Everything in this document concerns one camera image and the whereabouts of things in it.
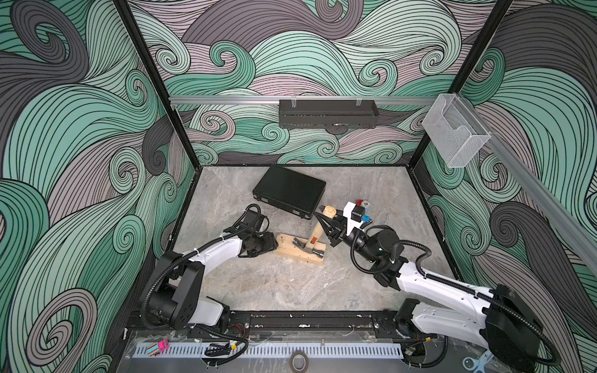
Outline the wooden handle claw hammer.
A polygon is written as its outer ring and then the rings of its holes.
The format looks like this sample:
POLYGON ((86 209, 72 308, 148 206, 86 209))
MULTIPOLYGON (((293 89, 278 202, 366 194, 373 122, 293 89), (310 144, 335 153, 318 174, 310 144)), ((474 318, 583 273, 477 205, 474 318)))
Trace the wooden handle claw hammer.
MULTIPOLYGON (((328 218, 333 218, 337 214, 337 210, 331 206, 323 208, 322 213, 328 218)), ((320 237, 323 235, 323 226, 317 223, 315 228, 312 230, 309 239, 306 242, 300 241, 298 238, 294 238, 292 244, 295 248, 300 249, 304 253, 310 253, 318 258, 323 258, 324 252, 317 250, 315 245, 319 242, 320 237)))

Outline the wooden block with nails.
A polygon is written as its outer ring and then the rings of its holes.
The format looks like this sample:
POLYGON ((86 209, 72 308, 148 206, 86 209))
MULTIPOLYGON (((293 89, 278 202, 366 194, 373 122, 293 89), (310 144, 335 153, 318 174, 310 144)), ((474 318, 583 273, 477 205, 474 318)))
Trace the wooden block with nails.
POLYGON ((276 240, 278 243, 278 247, 274 251, 274 254, 308 264, 323 264, 323 256, 318 256, 315 253, 312 253, 311 251, 304 251, 298 248, 293 243, 294 239, 295 236, 289 236, 284 233, 277 234, 276 240))

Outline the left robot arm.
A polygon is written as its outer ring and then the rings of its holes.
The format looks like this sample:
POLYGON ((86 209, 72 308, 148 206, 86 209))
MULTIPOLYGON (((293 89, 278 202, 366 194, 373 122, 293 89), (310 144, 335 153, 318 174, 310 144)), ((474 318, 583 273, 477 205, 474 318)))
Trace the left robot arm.
POLYGON ((268 229, 268 217, 251 204, 219 237, 186 253, 164 253, 139 300, 142 324, 149 329, 204 325, 225 331, 229 307, 200 296, 203 280, 228 260, 275 251, 278 244, 268 229))

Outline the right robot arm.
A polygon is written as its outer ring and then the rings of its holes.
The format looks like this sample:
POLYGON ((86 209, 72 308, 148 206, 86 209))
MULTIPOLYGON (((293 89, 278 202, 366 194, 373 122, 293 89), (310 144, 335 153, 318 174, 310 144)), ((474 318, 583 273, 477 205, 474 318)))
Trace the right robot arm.
POLYGON ((422 263, 432 255, 427 246, 400 239, 388 225, 365 222, 364 208, 350 207, 345 216, 315 214, 330 244, 348 245, 353 265, 383 287, 440 305, 436 309, 410 301, 398 312, 398 324, 416 333, 473 343, 520 372, 561 364, 561 354, 544 334, 541 321, 514 290, 503 284, 495 288, 467 284, 425 270, 422 263))

